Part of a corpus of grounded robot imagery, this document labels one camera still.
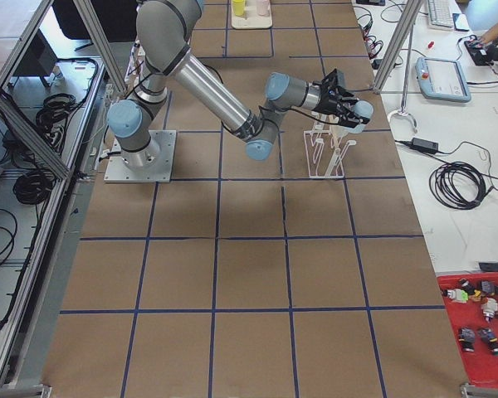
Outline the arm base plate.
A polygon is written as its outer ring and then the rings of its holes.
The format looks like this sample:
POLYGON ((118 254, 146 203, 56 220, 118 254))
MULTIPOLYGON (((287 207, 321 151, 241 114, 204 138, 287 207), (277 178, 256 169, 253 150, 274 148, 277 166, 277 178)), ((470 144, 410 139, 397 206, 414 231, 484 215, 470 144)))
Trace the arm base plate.
POLYGON ((115 138, 112 150, 120 154, 110 156, 105 169, 105 182, 170 182, 177 132, 150 130, 149 133, 149 146, 136 153, 122 150, 119 140, 115 138))

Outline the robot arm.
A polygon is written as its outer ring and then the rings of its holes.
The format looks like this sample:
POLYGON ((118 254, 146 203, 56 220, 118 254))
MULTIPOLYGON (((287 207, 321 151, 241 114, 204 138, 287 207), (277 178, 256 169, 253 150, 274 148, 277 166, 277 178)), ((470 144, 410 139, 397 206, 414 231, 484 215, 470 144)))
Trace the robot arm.
POLYGON ((136 30, 145 51, 144 68, 137 90, 113 104, 107 119, 126 167, 151 166, 161 154, 149 126, 164 105, 169 76, 245 142, 247 156, 257 161, 269 157, 286 112, 294 108, 333 115, 338 125, 352 133, 364 130, 374 108, 343 87, 339 70, 312 83, 271 73, 265 86, 266 102, 254 114, 191 52, 190 36, 203 9, 202 1, 144 1, 139 7, 136 30))

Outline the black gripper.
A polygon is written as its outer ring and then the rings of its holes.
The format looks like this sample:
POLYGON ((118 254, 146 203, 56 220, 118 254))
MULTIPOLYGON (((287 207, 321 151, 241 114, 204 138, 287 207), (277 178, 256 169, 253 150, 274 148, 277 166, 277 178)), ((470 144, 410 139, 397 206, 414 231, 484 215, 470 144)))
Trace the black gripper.
POLYGON ((348 129, 358 129, 368 123, 367 117, 354 113, 353 105, 357 103, 357 98, 352 92, 333 80, 322 81, 319 87, 319 100, 313 108, 315 112, 338 116, 338 125, 348 129))

